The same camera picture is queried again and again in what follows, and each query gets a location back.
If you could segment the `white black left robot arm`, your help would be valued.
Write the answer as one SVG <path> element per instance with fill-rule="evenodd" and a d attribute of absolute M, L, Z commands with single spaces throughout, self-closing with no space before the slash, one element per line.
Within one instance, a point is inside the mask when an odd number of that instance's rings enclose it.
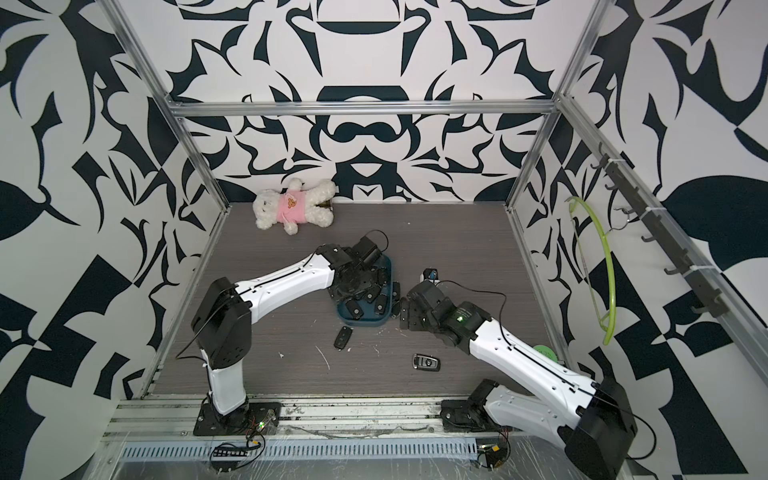
<path fill-rule="evenodd" d="M 206 367 L 208 399 L 216 414 L 229 416 L 247 405 L 243 360 L 252 326 L 272 311 L 307 294 L 326 290 L 346 317 L 382 322 L 390 307 L 391 262 L 369 236 L 351 247 L 323 244 L 304 259 L 251 280 L 222 277 L 208 288 L 191 323 L 192 342 Z"/>

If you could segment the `silver black BMW key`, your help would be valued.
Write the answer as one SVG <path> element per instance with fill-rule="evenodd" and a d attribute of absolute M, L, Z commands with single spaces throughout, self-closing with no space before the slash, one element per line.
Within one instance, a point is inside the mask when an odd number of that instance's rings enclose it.
<path fill-rule="evenodd" d="M 438 358 L 425 354 L 415 354 L 412 359 L 413 368 L 420 371 L 439 372 L 441 362 Z"/>

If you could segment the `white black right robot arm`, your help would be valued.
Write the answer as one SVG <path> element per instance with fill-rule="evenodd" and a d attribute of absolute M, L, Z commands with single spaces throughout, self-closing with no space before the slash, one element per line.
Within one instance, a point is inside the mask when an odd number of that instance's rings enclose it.
<path fill-rule="evenodd" d="M 521 430 L 560 448 L 590 479 L 618 476 L 638 428 L 627 393 L 615 379 L 596 382 L 547 358 L 481 307 L 454 304 L 429 280 L 402 297 L 401 317 L 402 327 L 432 333 L 527 391 L 521 395 L 485 379 L 467 399 L 442 402 L 445 428 Z"/>

